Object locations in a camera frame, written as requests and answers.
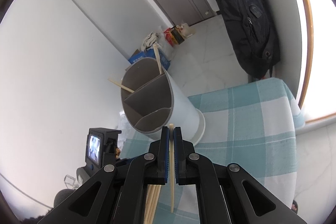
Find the wooden chopstick bundle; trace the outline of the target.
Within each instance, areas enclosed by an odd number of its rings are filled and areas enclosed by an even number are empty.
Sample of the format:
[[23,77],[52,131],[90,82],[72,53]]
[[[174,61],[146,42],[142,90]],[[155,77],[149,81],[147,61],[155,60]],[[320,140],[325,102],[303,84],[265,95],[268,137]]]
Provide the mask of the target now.
[[146,205],[145,205],[145,215],[144,215],[144,224],[152,224],[155,216],[155,211],[158,204],[159,194],[161,191],[161,185],[149,185],[147,196],[146,196]]

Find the chopstick in holder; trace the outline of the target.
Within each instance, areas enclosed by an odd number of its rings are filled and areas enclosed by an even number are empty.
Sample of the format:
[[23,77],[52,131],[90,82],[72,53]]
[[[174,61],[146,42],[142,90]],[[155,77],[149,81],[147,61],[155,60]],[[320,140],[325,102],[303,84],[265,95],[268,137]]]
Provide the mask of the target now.
[[121,89],[123,89],[123,90],[125,90],[125,91],[127,91],[129,93],[134,93],[134,90],[132,90],[131,88],[126,87],[123,84],[118,83],[117,81],[112,80],[111,78],[108,78],[108,81],[111,82],[111,83],[113,83],[113,84],[115,84],[115,85],[117,85],[118,87],[120,87]]
[[153,44],[153,51],[154,51],[154,54],[155,54],[155,59],[156,59],[157,64],[158,64],[159,74],[162,75],[163,74],[163,69],[162,69],[161,58],[160,58],[160,55],[159,55],[159,49],[158,49],[157,43]]

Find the white grey utensil holder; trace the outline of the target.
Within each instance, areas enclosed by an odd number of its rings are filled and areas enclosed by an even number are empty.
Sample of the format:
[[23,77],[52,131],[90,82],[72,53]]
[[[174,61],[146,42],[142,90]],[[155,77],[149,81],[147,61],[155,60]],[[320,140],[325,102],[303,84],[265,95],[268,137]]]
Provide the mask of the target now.
[[125,72],[121,102],[126,118],[135,131],[152,140],[161,137],[164,126],[181,128],[183,139],[198,144],[205,133],[205,117],[171,78],[160,71],[155,59],[146,57]]

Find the foot in black sandal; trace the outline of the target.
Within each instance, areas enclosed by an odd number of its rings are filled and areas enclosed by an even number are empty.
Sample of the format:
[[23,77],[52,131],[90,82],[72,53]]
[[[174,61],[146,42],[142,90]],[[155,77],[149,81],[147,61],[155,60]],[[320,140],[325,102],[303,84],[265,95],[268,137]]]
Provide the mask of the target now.
[[298,213],[298,204],[295,200],[293,200],[292,205],[291,205],[291,210],[295,212],[295,214]]

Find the teal plaid tablecloth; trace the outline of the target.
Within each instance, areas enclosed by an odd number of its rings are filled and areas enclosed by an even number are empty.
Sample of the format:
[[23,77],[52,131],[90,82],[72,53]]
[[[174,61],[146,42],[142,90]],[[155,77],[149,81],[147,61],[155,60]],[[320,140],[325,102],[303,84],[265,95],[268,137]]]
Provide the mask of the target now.
[[[295,130],[304,125],[298,104],[283,80],[269,78],[188,97],[206,122],[196,153],[213,163],[236,163],[287,207],[291,208],[297,176]],[[153,223],[201,223],[194,185],[179,185],[174,176],[174,212],[170,212],[168,178],[161,185]],[[152,140],[135,131],[126,139],[121,157],[129,164],[147,153]]]

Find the blue cardboard box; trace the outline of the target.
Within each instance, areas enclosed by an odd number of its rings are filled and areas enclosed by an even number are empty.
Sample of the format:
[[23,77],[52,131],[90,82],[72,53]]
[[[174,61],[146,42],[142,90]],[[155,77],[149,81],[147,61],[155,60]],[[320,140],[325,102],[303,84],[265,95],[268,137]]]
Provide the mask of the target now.
[[[155,59],[155,53],[154,53],[153,48],[147,50],[146,52],[143,52],[143,51],[140,52],[139,50],[136,50],[133,53],[133,55],[128,59],[128,61],[131,64],[134,64],[135,62],[137,62],[138,60],[140,60],[144,57],[150,57],[150,58]],[[168,70],[169,66],[170,66],[170,61],[166,58],[166,56],[162,53],[161,50],[159,50],[159,57],[160,57],[160,61],[161,61],[162,66],[166,70]]]

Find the beige cloth pile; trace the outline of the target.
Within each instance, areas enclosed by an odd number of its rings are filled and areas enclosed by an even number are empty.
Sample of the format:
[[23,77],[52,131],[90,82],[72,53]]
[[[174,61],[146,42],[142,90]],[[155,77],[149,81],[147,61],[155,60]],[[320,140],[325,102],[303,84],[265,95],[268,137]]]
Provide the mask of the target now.
[[157,32],[151,32],[148,34],[146,38],[144,38],[142,45],[141,45],[141,50],[143,52],[147,52],[153,46],[159,47],[159,39],[160,39],[160,34]]

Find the black yellow paper bag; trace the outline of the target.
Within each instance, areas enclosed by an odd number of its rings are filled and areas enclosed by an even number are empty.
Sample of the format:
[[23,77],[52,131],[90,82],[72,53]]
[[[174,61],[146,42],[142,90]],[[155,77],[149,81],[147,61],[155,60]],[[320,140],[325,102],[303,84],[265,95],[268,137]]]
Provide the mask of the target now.
[[179,32],[179,29],[176,26],[173,26],[172,28],[168,28],[163,32],[165,39],[168,41],[168,43],[174,47],[175,45],[182,44],[185,39]]

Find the clear bag by door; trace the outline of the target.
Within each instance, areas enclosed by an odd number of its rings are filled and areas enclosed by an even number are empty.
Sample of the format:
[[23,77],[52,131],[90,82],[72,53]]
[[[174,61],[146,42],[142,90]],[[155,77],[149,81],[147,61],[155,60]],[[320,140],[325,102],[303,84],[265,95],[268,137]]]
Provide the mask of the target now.
[[177,25],[177,29],[179,30],[179,33],[181,34],[181,36],[185,39],[193,36],[196,31],[189,26],[187,23],[182,23],[180,25]]

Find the black backpack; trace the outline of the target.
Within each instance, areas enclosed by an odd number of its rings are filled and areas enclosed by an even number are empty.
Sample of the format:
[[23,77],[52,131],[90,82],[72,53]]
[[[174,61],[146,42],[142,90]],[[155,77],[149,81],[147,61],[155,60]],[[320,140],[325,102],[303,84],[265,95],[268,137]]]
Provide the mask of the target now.
[[280,43],[266,0],[216,0],[234,53],[255,79],[272,73],[280,61]]

